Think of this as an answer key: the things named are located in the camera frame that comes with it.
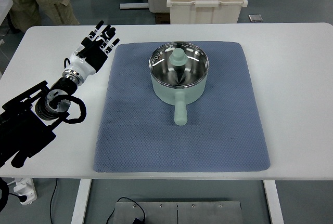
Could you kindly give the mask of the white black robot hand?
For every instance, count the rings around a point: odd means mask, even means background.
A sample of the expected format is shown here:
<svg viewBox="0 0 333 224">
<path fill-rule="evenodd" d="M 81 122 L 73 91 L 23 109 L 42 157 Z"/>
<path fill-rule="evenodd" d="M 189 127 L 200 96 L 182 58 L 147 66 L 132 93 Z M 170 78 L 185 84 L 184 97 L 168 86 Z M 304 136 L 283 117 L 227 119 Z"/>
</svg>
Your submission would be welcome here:
<svg viewBox="0 0 333 224">
<path fill-rule="evenodd" d="M 65 63 L 63 77 L 76 79 L 78 84 L 84 83 L 88 76 L 97 73 L 106 62 L 108 55 L 119 43 L 114 39 L 116 29 L 111 25 L 103 27 L 100 21 L 94 29 L 81 41 L 74 53 Z"/>
</svg>

